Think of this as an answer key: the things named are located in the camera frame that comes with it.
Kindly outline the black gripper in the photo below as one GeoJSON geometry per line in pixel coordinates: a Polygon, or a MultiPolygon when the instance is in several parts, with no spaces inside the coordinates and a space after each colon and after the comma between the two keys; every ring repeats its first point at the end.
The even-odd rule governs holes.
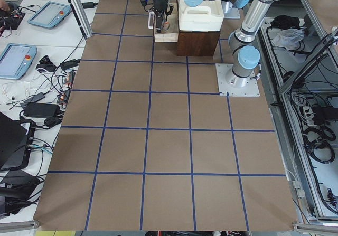
{"type": "Polygon", "coordinates": [[[156,32],[160,33],[164,26],[164,13],[167,11],[169,0],[153,0],[154,13],[157,15],[155,20],[156,32]]]}

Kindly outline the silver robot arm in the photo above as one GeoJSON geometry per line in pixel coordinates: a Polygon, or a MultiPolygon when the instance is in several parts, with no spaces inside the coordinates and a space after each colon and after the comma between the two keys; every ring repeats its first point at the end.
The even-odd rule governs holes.
{"type": "MultiPolygon", "coordinates": [[[[199,6],[203,1],[216,0],[184,0],[189,7],[199,6]]],[[[245,87],[249,82],[251,73],[259,64],[260,53],[251,44],[274,1],[278,0],[253,0],[241,26],[229,37],[229,47],[233,53],[234,64],[226,73],[225,78],[226,82],[232,87],[245,87]]]]}

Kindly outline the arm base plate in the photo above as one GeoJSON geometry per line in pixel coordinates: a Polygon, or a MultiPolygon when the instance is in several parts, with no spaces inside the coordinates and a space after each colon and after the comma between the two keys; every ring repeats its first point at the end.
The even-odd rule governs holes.
{"type": "Polygon", "coordinates": [[[258,81],[253,71],[249,77],[240,78],[232,72],[233,64],[217,63],[215,67],[220,96],[260,97],[258,81]]]}
{"type": "Polygon", "coordinates": [[[224,19],[227,20],[239,20],[240,12],[239,9],[234,7],[231,1],[221,1],[224,19]]]}

